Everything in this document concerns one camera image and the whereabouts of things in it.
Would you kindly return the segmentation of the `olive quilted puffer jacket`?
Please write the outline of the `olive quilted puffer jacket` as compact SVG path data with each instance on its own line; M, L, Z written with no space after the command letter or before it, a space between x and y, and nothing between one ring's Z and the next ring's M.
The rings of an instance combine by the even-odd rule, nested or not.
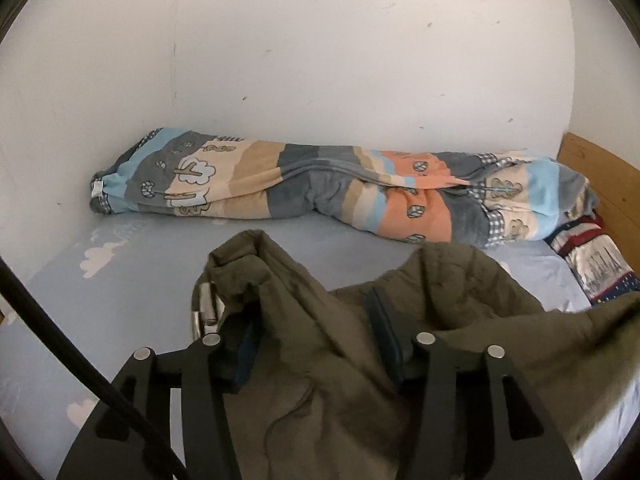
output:
M250 312L266 339L248 388L229 402L247 479L385 479L409 412L384 370L366 299L382 289L420 330L480 350L500 344L572 451L611 415L639 373L639 296L579 313L544 310L494 259L426 243L373 283L324 288L266 233L214 249L194 295Z

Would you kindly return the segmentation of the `navy starry printed pillow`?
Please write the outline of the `navy starry printed pillow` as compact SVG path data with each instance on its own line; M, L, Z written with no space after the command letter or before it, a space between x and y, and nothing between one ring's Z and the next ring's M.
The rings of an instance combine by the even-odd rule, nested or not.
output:
M590 304L638 292L638 275L605 233L600 216L564 223L544 241L568 265Z

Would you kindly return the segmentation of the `colourful striped patterned quilt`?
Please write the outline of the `colourful striped patterned quilt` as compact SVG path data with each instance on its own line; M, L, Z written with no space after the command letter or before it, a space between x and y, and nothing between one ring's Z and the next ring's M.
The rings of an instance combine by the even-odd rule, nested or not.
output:
M318 212L406 243L477 248L542 240L589 216L597 195L548 157L409 153L158 128L95 174L99 214L287 219Z

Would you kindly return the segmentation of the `wooden headboard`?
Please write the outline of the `wooden headboard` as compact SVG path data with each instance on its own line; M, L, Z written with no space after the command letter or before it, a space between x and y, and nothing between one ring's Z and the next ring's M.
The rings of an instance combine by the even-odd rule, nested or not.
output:
M639 273L639 170L574 133L565 133L558 161L590 181L600 205L605 231L626 261Z

